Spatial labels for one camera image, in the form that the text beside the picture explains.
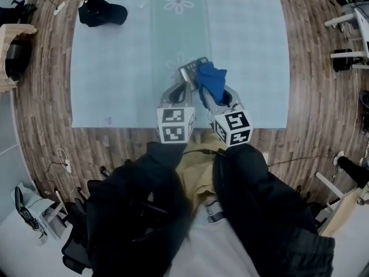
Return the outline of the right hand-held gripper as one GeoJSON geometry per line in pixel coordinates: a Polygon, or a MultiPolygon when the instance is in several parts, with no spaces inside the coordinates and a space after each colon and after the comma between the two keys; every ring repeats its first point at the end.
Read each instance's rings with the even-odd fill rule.
{"type": "Polygon", "coordinates": [[[198,87],[200,100],[210,112],[213,131],[227,146],[233,147],[249,143],[253,125],[238,93],[231,87],[224,87],[224,104],[219,106],[219,88],[216,86],[198,87]]]}

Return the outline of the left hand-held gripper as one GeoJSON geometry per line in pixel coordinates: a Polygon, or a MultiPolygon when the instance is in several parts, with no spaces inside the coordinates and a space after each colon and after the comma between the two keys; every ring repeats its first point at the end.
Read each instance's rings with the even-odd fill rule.
{"type": "Polygon", "coordinates": [[[161,96],[157,125],[163,144],[187,144],[194,129],[195,107],[191,85],[176,83],[161,96]]]}

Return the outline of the blue cloth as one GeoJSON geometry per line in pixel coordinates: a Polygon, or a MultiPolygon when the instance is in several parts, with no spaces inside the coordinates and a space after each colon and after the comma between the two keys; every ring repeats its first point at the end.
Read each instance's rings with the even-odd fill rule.
{"type": "Polygon", "coordinates": [[[196,72],[198,92],[203,106],[208,109],[205,101],[203,89],[206,88],[213,96],[214,101],[221,103],[225,88],[226,69],[217,69],[213,62],[199,63],[196,72]]]}

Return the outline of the black calculator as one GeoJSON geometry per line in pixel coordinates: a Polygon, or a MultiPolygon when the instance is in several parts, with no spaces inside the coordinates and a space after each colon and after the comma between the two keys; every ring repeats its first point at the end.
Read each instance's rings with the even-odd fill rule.
{"type": "Polygon", "coordinates": [[[197,66],[208,63],[207,57],[198,58],[178,69],[181,80],[190,84],[191,91],[198,89],[197,66]]]}

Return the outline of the person's left forearm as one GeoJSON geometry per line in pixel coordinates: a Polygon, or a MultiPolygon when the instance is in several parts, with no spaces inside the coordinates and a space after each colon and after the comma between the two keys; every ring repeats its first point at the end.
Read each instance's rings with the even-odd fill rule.
{"type": "Polygon", "coordinates": [[[92,277],[164,277],[191,220],[176,167],[185,145],[149,143],[117,167],[86,204],[92,277]]]}

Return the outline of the person's right forearm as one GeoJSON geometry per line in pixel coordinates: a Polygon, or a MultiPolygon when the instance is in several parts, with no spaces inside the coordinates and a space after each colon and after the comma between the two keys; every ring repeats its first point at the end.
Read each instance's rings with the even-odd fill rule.
{"type": "Polygon", "coordinates": [[[259,150],[219,149],[213,186],[260,277],[332,276],[334,238],[319,235],[307,203],[269,171],[259,150]]]}

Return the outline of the person's khaki trousers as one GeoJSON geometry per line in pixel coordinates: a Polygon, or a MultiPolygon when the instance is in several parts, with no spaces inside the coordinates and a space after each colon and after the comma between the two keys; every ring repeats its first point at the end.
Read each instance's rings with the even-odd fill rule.
{"type": "Polygon", "coordinates": [[[208,197],[214,197],[213,187],[213,162],[215,154],[204,154],[202,150],[217,152],[219,149],[225,150],[225,144],[218,135],[205,131],[195,135],[194,140],[190,140],[180,163],[176,168],[180,182],[183,186],[186,197],[189,199],[193,212],[196,212],[200,204],[208,197]]]}

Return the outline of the black cap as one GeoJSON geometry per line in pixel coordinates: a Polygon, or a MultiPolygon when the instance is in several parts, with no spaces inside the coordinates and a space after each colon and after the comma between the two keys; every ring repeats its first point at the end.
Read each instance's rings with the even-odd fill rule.
{"type": "Polygon", "coordinates": [[[124,6],[105,0],[83,0],[82,5],[78,8],[80,23],[91,28],[105,24],[122,25],[127,16],[128,11],[124,6]]]}

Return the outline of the black bag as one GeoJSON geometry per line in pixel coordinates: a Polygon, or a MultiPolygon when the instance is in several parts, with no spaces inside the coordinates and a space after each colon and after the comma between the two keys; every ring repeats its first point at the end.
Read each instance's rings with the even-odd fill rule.
{"type": "Polygon", "coordinates": [[[366,51],[352,51],[350,48],[335,50],[334,53],[330,54],[335,72],[349,70],[350,68],[365,69],[366,65],[362,62],[364,62],[366,56],[366,51]]]}

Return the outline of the white desk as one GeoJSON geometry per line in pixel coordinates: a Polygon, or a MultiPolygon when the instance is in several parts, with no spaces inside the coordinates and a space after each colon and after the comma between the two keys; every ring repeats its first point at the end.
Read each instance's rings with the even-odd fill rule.
{"type": "Polygon", "coordinates": [[[348,14],[325,21],[324,26],[337,27],[343,23],[350,23],[354,27],[357,27],[356,33],[354,35],[350,35],[348,40],[351,43],[358,42],[360,44],[360,49],[356,51],[367,52],[367,56],[364,58],[364,62],[362,62],[362,64],[366,65],[366,68],[361,70],[369,71],[369,20],[365,18],[364,12],[359,10],[359,8],[354,8],[348,14]]]}

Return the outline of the person's white shirt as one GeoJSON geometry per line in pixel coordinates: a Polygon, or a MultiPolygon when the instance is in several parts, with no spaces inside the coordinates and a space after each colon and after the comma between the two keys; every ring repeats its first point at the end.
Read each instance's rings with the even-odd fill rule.
{"type": "Polygon", "coordinates": [[[209,196],[163,277],[260,276],[216,196],[209,196]]]}

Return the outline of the black bin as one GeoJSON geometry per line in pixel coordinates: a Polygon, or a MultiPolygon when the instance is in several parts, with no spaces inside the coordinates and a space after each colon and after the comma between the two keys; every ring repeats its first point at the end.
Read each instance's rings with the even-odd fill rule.
{"type": "Polygon", "coordinates": [[[23,74],[29,65],[31,53],[32,43],[30,40],[13,40],[6,53],[7,76],[14,79],[23,74]]]}

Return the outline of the light wooden desk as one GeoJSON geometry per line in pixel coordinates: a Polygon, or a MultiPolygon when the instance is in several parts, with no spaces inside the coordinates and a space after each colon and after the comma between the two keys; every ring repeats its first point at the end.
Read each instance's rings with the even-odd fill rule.
{"type": "Polygon", "coordinates": [[[333,237],[334,233],[350,218],[355,207],[359,206],[358,202],[360,199],[364,199],[365,195],[369,195],[369,188],[354,188],[349,192],[343,193],[320,172],[316,172],[315,176],[338,197],[335,208],[331,204],[326,203],[329,213],[324,223],[318,229],[321,236],[333,237]]]}

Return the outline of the black mesh office chair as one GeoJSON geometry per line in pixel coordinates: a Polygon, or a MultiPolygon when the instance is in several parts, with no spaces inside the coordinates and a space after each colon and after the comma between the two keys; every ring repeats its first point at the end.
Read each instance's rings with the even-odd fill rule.
{"type": "Polygon", "coordinates": [[[82,274],[86,268],[91,268],[88,260],[88,233],[86,226],[86,204],[80,199],[65,204],[67,215],[62,219],[72,226],[70,235],[61,249],[62,261],[68,269],[77,274],[82,274]]]}

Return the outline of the small white side table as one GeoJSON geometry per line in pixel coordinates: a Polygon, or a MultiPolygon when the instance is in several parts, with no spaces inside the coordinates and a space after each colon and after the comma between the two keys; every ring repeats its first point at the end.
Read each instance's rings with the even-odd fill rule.
{"type": "Polygon", "coordinates": [[[19,184],[12,192],[15,208],[23,221],[40,234],[40,241],[56,241],[67,228],[67,211],[62,203],[43,198],[33,190],[19,184]]]}

